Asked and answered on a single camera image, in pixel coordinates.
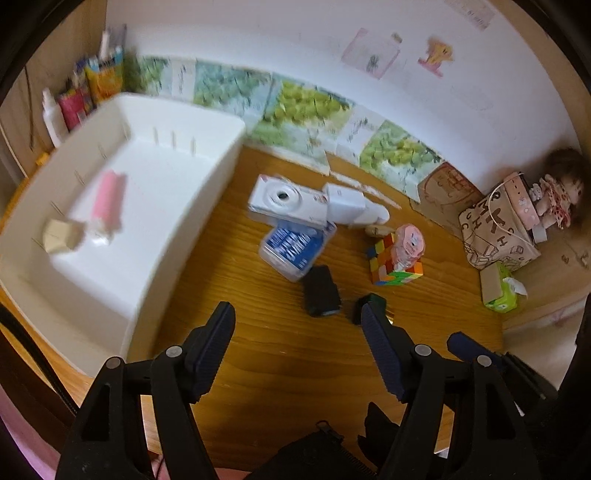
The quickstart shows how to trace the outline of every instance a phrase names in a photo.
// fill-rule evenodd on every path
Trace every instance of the children's drawing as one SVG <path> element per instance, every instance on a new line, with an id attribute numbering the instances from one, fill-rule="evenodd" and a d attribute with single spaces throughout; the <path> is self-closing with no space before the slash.
<path id="1" fill-rule="evenodd" d="M 194 103 L 237 115 L 252 132 L 262 119 L 271 91 L 271 74 L 198 61 Z"/>
<path id="2" fill-rule="evenodd" d="M 394 38 L 383 38 L 361 28 L 343 53 L 342 61 L 380 79 L 399 52 L 398 42 Z"/>
<path id="3" fill-rule="evenodd" d="M 479 30 L 485 30 L 495 16 L 494 10 L 484 0 L 445 0 L 445 3 Z"/>
<path id="4" fill-rule="evenodd" d="M 441 67 L 444 61 L 452 62 L 454 60 L 453 48 L 436 37 L 429 38 L 428 44 L 428 57 L 426 59 L 418 59 L 418 63 L 441 78 L 443 74 L 439 71 L 439 67 Z"/>
<path id="5" fill-rule="evenodd" d="M 194 59 L 125 61 L 128 91 L 240 116 L 249 145 L 323 174 L 330 172 L 326 153 L 336 154 L 419 201 L 419 182 L 442 162 L 403 128 L 318 85 Z M 365 61 L 363 71 L 382 68 L 379 53 Z"/>
<path id="6" fill-rule="evenodd" d="M 336 138 L 353 106 L 350 100 L 315 85 L 273 75 L 265 115 L 249 138 L 274 151 L 291 150 L 308 159 L 307 167 L 328 173 L 325 151 L 335 151 Z M 294 158 L 288 160 L 300 163 L 300 157 Z"/>
<path id="7" fill-rule="evenodd" d="M 171 95 L 172 69 L 168 58 L 128 54 L 124 59 L 123 73 L 127 92 Z"/>

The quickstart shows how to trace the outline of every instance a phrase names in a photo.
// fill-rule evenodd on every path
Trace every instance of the beige block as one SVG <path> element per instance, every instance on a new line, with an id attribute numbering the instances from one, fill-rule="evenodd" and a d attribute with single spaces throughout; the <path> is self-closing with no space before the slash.
<path id="1" fill-rule="evenodd" d="M 49 220 L 43 230 L 43 248 L 49 254 L 72 251 L 82 240 L 83 232 L 81 223 Z"/>

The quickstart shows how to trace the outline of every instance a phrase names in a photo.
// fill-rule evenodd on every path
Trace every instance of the white digital camera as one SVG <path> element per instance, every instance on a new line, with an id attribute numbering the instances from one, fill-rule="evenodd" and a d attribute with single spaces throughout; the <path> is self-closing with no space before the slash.
<path id="1" fill-rule="evenodd" d="M 279 220 L 323 230 L 328 201 L 322 192 L 289 181 L 259 175 L 248 200 L 253 219 L 276 225 Z"/>

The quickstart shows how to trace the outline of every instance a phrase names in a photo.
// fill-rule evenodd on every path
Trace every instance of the blue gripper pad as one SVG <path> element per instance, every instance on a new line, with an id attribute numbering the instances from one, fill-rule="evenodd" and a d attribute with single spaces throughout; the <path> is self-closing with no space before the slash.
<path id="1" fill-rule="evenodd" d="M 361 328 L 389 393 L 400 402 L 407 401 L 411 350 L 414 343 L 406 331 L 390 324 L 386 315 L 372 309 L 372 302 L 361 309 Z"/>
<path id="2" fill-rule="evenodd" d="M 211 389 L 217 371 L 236 327 L 234 307 L 221 301 L 207 323 L 193 329 L 183 344 L 185 369 L 193 379 L 193 400 L 198 401 Z"/>
<path id="3" fill-rule="evenodd" d="M 500 372 L 505 371 L 503 359 L 462 332 L 452 333 L 447 339 L 447 350 L 463 362 L 471 364 L 479 355 L 486 355 Z"/>

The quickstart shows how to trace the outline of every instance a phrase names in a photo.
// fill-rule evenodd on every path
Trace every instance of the rubik's cube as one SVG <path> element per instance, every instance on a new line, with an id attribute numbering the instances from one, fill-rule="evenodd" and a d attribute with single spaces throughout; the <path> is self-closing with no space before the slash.
<path id="1" fill-rule="evenodd" d="M 423 264 L 420 260 L 403 272 L 394 271 L 392 249 L 395 240 L 396 234 L 390 233 L 367 251 L 374 285 L 403 285 L 423 276 Z"/>

